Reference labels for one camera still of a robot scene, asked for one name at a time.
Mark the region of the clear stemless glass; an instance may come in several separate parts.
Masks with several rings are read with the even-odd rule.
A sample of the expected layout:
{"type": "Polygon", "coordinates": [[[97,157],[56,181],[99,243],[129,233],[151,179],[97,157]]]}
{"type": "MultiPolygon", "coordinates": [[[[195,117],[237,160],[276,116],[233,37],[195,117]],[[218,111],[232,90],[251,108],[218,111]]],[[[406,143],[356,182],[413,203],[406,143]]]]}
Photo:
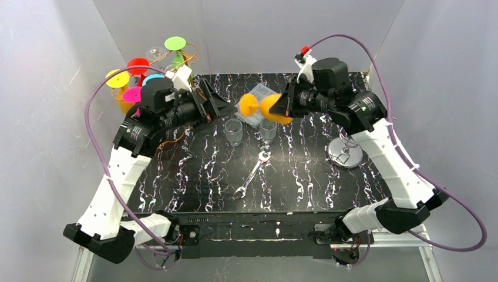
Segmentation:
{"type": "Polygon", "coordinates": [[[264,143],[271,143],[277,134],[277,122],[263,119],[259,124],[259,132],[264,143]]]}

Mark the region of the orange glass yellow base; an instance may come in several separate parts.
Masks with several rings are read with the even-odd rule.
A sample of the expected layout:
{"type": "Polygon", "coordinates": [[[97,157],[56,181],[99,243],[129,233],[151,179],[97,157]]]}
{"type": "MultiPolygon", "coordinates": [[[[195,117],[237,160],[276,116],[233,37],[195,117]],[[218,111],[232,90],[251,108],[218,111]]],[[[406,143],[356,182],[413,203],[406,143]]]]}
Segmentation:
{"type": "Polygon", "coordinates": [[[273,114],[270,112],[270,109],[274,106],[274,104],[279,100],[281,96],[281,93],[275,93],[266,96],[259,102],[253,94],[246,93],[242,95],[240,99],[240,112],[244,116],[252,116],[258,110],[265,119],[287,125],[292,122],[291,117],[284,116],[283,114],[273,114]]]}

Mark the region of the blue wine glass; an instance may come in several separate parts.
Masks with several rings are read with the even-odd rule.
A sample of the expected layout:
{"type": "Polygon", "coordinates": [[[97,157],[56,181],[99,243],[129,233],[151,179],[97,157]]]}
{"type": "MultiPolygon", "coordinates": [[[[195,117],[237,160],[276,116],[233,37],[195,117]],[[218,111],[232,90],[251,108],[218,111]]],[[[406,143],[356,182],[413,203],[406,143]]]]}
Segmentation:
{"type": "Polygon", "coordinates": [[[147,77],[143,80],[143,82],[142,82],[142,86],[145,86],[145,85],[148,83],[148,81],[150,81],[150,80],[152,80],[152,79],[157,79],[157,78],[164,78],[164,76],[163,76],[163,75],[161,75],[161,74],[158,74],[158,73],[157,73],[157,74],[152,74],[152,75],[149,75],[149,76],[147,76],[147,77]]]}

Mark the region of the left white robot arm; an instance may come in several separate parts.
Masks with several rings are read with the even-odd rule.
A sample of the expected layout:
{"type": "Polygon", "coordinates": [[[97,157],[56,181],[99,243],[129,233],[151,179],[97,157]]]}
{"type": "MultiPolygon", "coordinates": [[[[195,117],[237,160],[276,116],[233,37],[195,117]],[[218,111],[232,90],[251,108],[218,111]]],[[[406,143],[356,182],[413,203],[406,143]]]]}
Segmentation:
{"type": "Polygon", "coordinates": [[[125,115],[113,140],[110,157],[102,152],[103,178],[88,208],[63,235],[93,254],[115,264],[148,241],[165,246],[181,236],[178,217],[157,211],[137,217],[127,205],[129,197],[168,130],[185,125],[207,125],[232,115],[236,107],[201,80],[195,90],[191,69],[148,76],[140,87],[140,101],[125,115]]]}

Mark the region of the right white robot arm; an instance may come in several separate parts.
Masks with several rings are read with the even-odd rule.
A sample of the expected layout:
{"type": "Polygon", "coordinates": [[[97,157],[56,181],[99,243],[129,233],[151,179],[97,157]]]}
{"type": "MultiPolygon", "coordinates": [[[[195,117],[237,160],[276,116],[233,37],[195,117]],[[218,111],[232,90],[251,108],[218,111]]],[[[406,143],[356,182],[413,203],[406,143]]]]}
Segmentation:
{"type": "Polygon", "coordinates": [[[379,202],[339,215],[327,236],[347,240],[374,229],[401,234],[422,224],[447,196],[416,174],[416,166],[391,131],[378,96],[354,89],[347,64],[338,58],[317,60],[299,53],[295,63],[300,70],[288,81],[270,113],[286,118],[302,118],[311,112],[328,114],[373,161],[391,193],[379,202]]]}

